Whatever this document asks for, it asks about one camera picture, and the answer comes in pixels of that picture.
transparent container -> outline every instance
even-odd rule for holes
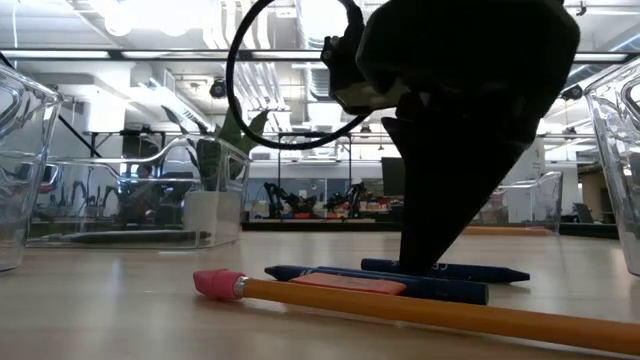
[[[235,241],[249,158],[183,135],[146,159],[50,159],[29,247],[201,248]]]
[[[627,269],[636,276],[640,276],[638,84],[640,60],[635,60],[585,89]]]
[[[56,92],[0,66],[0,271],[22,261],[60,104]]]
[[[552,171],[538,180],[499,186],[471,225],[545,228],[558,233],[562,213],[562,173]]]

dark blue crayon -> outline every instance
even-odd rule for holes
[[[400,264],[394,260],[362,259],[362,270],[379,271],[399,274]],[[512,283],[527,281],[531,276],[525,272],[511,270],[505,267],[461,265],[437,263],[423,276],[438,279],[463,280],[483,283]]]
[[[265,268],[264,272],[273,276],[278,281],[289,281],[293,278],[312,273],[349,276],[361,279],[389,280],[402,283],[407,287],[402,292],[402,296],[476,305],[486,305],[489,300],[487,286],[472,282],[422,277],[407,278],[406,275],[372,274],[361,270],[334,270],[292,265],[270,266]]]

desk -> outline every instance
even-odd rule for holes
[[[0,357],[10,360],[596,359],[603,354],[246,299],[196,295],[194,270],[229,267],[266,279],[275,264],[357,267],[397,258],[397,233],[244,233],[194,252],[27,250],[0,275]],[[530,282],[492,286],[491,304],[640,321],[640,281],[619,242],[463,237],[449,262],[509,266]]]

security camera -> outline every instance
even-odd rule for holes
[[[222,78],[217,78],[213,80],[213,85],[211,85],[211,89],[209,89],[209,94],[214,99],[222,99],[227,97],[227,84]]]
[[[567,100],[580,100],[580,98],[583,95],[583,91],[582,88],[580,87],[580,85],[575,85],[572,86],[570,88],[568,88],[567,90],[563,91],[560,94],[560,98],[564,101]]]

table surface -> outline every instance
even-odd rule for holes
[[[275,264],[395,259],[396,233],[244,233],[200,251],[29,249],[0,275],[2,359],[597,359],[559,345],[343,316],[254,299],[210,302],[195,270],[268,278]],[[640,280],[620,244],[571,237],[460,238],[448,262],[508,266],[531,281],[491,286],[491,305],[640,322]]]

